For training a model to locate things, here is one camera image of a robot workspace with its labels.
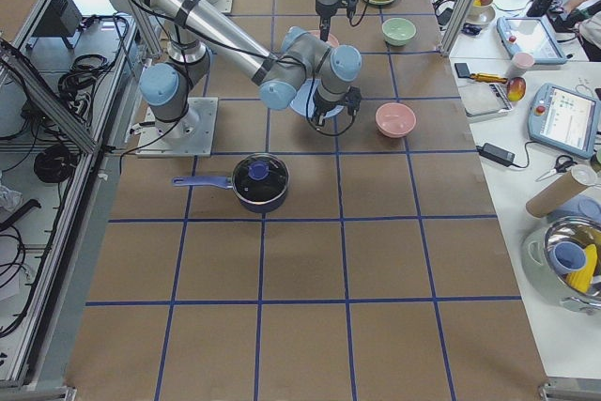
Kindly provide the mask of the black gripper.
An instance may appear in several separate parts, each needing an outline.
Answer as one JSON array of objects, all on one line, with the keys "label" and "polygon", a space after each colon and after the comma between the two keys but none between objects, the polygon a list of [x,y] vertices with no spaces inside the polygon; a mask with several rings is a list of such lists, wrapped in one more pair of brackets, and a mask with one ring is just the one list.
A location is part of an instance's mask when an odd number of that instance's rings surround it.
[{"label": "black gripper", "polygon": [[325,100],[319,93],[313,95],[314,110],[311,116],[312,124],[320,127],[326,119],[337,116],[343,109],[342,104]]},{"label": "black gripper", "polygon": [[337,14],[340,7],[340,0],[316,0],[316,13],[320,17],[319,38],[321,40],[329,39],[330,18]]}]

